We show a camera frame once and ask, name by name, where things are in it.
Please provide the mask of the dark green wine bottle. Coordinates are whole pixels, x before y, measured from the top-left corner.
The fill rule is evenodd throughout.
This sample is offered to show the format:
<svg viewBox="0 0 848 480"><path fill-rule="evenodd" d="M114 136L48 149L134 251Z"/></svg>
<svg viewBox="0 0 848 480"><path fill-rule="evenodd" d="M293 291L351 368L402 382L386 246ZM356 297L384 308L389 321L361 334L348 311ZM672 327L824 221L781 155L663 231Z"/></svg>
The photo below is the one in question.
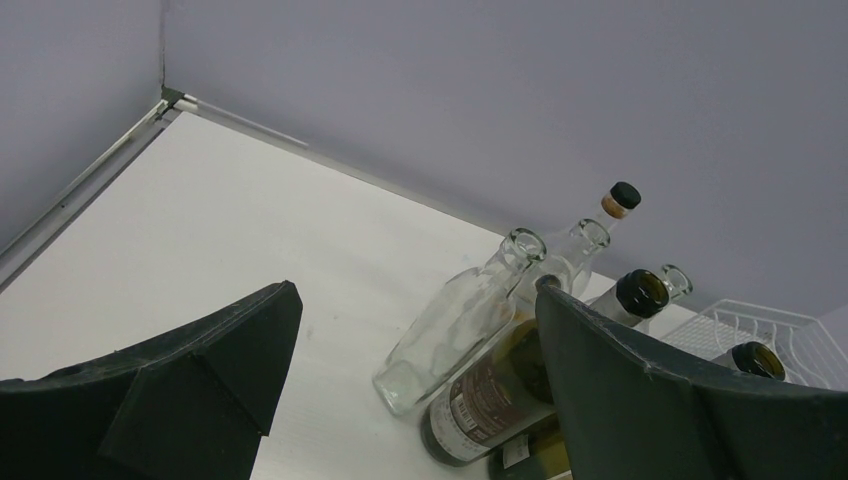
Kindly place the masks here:
<svg viewBox="0 0 848 480"><path fill-rule="evenodd" d="M661 312L671 297L665 273L637 269L589 307L634 327ZM531 318L519 322L436 396L421 418L420 435L435 461L463 467L553 413L538 321Z"/></svg>

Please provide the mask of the clear slim glass bottle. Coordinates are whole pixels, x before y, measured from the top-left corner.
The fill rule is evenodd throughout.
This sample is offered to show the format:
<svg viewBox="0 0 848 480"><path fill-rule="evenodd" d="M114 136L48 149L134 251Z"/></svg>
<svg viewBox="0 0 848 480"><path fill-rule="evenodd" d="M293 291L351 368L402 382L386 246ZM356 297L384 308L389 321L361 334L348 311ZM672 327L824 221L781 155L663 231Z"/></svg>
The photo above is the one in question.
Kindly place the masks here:
<svg viewBox="0 0 848 480"><path fill-rule="evenodd" d="M661 313L668 309L669 306L677 303L682 298L692 293L694 285L690 277L678 266L673 264L663 264L658 270L654 270L653 274L661 281L668 294L666 304L653 316L642 320L635 329L648 334L650 332L651 322L657 319Z"/></svg>

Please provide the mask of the clear square glass bottle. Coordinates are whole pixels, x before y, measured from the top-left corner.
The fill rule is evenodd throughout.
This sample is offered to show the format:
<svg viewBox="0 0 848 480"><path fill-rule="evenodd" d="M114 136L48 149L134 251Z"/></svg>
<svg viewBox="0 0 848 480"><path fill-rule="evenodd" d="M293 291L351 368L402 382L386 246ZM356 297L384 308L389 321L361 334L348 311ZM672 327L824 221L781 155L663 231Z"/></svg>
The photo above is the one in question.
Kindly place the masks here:
<svg viewBox="0 0 848 480"><path fill-rule="evenodd" d="M546 255L539 234L515 228L484 264L434 294L372 376L392 415L417 408L505 327L516 311L514 289Z"/></svg>

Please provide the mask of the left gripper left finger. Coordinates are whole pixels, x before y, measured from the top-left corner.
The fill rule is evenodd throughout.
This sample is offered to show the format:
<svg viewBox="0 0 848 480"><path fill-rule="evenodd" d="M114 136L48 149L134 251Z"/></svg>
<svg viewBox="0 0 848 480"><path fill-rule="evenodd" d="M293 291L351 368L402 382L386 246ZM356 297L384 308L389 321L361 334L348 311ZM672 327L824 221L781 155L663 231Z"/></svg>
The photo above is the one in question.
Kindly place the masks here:
<svg viewBox="0 0 848 480"><path fill-rule="evenodd" d="M270 284L37 380L1 384L5 479L247 479L270 434L303 303Z"/></svg>

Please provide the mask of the clear round bottle black cap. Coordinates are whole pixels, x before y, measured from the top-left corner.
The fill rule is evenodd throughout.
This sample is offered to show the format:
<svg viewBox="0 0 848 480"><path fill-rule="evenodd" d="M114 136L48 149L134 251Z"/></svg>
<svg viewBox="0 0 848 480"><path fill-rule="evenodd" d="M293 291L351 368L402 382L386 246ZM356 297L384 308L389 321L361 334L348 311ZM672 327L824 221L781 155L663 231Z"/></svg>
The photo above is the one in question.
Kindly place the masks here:
<svg viewBox="0 0 848 480"><path fill-rule="evenodd" d="M570 236L584 236L590 240L603 241L642 201L637 188L625 181L618 181L590 207L579 215L569 218L563 227L557 227L543 238L558 242Z"/></svg>

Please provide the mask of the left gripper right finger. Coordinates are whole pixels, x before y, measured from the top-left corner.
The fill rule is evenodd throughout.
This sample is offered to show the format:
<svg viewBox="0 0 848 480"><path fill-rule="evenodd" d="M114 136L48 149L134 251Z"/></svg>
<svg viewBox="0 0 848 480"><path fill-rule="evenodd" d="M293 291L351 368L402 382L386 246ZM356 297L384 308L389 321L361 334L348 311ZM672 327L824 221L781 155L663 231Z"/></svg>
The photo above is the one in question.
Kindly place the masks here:
<svg viewBox="0 0 848 480"><path fill-rule="evenodd" d="M540 279L541 349L578 479L843 479L847 396L735 371Z"/></svg>

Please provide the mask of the clear tall glass bottle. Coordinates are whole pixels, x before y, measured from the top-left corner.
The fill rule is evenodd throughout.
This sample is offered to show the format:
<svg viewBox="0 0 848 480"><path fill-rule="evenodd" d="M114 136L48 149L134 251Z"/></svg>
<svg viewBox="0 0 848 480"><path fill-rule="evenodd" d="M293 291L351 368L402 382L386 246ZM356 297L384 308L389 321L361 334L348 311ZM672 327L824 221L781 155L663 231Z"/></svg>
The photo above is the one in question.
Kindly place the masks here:
<svg viewBox="0 0 848 480"><path fill-rule="evenodd" d="M586 290L592 275L591 263L610 244L608 230L593 219L579 220L569 231L556 235L546 258L534 265L514 290L517 305L529 308L536 299L535 282L544 275L555 275L561 289L575 298Z"/></svg>

